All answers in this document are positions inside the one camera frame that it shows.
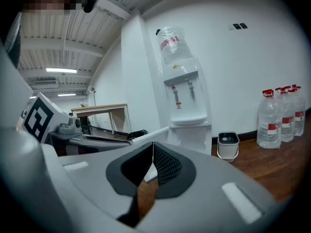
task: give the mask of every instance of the dispenser tap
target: dispenser tap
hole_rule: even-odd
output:
[[[192,81],[190,79],[185,79],[185,81],[188,81],[189,89],[192,90],[193,89]]]
[[[171,83],[172,85],[172,91],[174,92],[175,95],[177,95],[178,91],[176,90],[176,87],[174,86],[173,83]]]

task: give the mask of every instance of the gray panel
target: gray panel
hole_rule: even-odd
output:
[[[60,139],[60,140],[69,140],[72,139],[73,137],[78,137],[80,135],[82,135],[82,133],[74,133],[74,134],[61,134],[58,132],[50,132],[49,133],[52,136],[55,136],[56,138]]]
[[[44,159],[47,164],[47,169],[51,180],[54,184],[54,188],[60,197],[63,205],[68,211],[72,223],[75,226],[75,231],[77,233],[104,233],[104,232],[122,232],[122,233],[133,233],[137,232],[137,230],[128,227],[124,224],[116,221],[109,213],[109,208],[107,210],[102,210],[99,206],[94,203],[92,200],[89,200],[87,196],[81,192],[77,183],[72,182],[70,179],[72,176],[68,176],[64,168],[61,166],[59,162],[59,158],[57,157],[54,149],[50,145],[42,145]],[[67,156],[66,161],[73,161],[74,157],[83,157],[82,155],[77,156]],[[94,182],[100,182],[100,179],[93,179]],[[111,199],[109,196],[105,196],[106,193],[101,194],[102,197]],[[114,201],[118,201],[117,199],[110,200],[111,206],[118,206],[118,203],[114,203]],[[123,201],[123,205],[128,206],[129,203]]]
[[[88,166],[85,168],[67,171],[68,176],[93,204],[96,204],[113,218],[118,218],[128,211],[132,197],[122,196],[115,192],[106,178],[106,168],[111,161],[140,146],[135,145],[92,154],[63,156],[59,160],[63,166],[83,161],[87,162]]]
[[[77,137],[71,138],[69,140],[69,143],[73,145],[88,147],[88,148],[96,148],[98,149],[99,152],[115,150],[115,149],[119,149],[119,148],[123,148],[123,147],[127,147],[131,145],[127,141],[120,141],[120,140],[109,139],[109,138],[98,137],[98,136],[96,136],[96,138],[100,138],[102,139],[102,141],[86,139],[86,137],[88,136],[92,137],[92,135],[85,135],[85,134],[79,135]]]
[[[15,129],[1,129],[0,142],[1,179],[22,209],[51,232],[75,232],[55,192],[39,142]]]

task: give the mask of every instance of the black baseboard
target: black baseboard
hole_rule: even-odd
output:
[[[306,110],[306,117],[308,117],[310,114],[311,114],[311,107]],[[238,134],[238,137],[239,137],[240,141],[247,141],[247,140],[251,140],[251,139],[256,139],[257,138],[257,130]],[[212,144],[217,145],[217,143],[218,143],[218,137],[212,137]]]
[[[103,129],[103,128],[99,128],[99,127],[95,127],[95,126],[90,126],[90,128],[95,128],[95,129],[98,129],[98,130],[103,130],[103,131],[107,131],[109,133],[112,133],[112,130]],[[123,135],[123,136],[127,136],[128,135],[128,133],[120,132],[120,131],[115,131],[115,134]]]

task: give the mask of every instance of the desk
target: desk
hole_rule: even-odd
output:
[[[90,107],[80,107],[71,109],[74,117],[87,117],[95,114],[101,113],[109,113],[109,119],[111,124],[112,134],[115,134],[115,128],[112,121],[112,113],[114,110],[123,109],[124,110],[124,118],[127,124],[127,128],[129,132],[132,132],[130,119],[128,117],[127,104],[111,104],[111,105],[100,105],[100,106],[90,106]]]

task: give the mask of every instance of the ceiling light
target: ceiling light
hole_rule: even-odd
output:
[[[59,97],[64,97],[64,96],[76,96],[75,94],[58,94]]]
[[[77,73],[77,70],[74,70],[74,69],[61,69],[61,68],[47,68],[47,72],[70,72],[70,73]]]

